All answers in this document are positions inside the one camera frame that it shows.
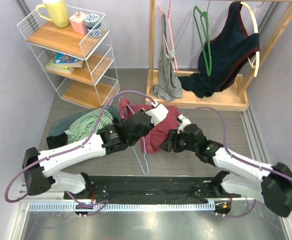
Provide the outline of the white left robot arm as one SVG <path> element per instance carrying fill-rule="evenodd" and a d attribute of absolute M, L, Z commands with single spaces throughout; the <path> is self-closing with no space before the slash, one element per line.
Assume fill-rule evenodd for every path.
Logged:
<path fill-rule="evenodd" d="M 40 153 L 35 147 L 26 150 L 22 168 L 27 194 L 36 196 L 52 187 L 62 186 L 66 191 L 86 200 L 93 192 L 88 178 L 62 172 L 76 163 L 126 150 L 145 137 L 158 121 L 150 113 L 137 112 L 119 123 L 107 125 L 94 133 L 88 141 L 78 141 Z"/>

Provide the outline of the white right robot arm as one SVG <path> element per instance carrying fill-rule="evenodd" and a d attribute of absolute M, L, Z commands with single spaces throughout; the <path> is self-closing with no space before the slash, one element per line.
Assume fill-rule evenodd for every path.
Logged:
<path fill-rule="evenodd" d="M 196 124 L 171 129 L 160 147 L 166 152 L 191 151 L 201 162 L 224 169 L 211 186 L 216 197 L 237 194 L 263 203 L 280 217 L 290 215 L 292 171 L 285 164 L 271 165 L 237 155 L 221 143 L 208 140 Z"/>

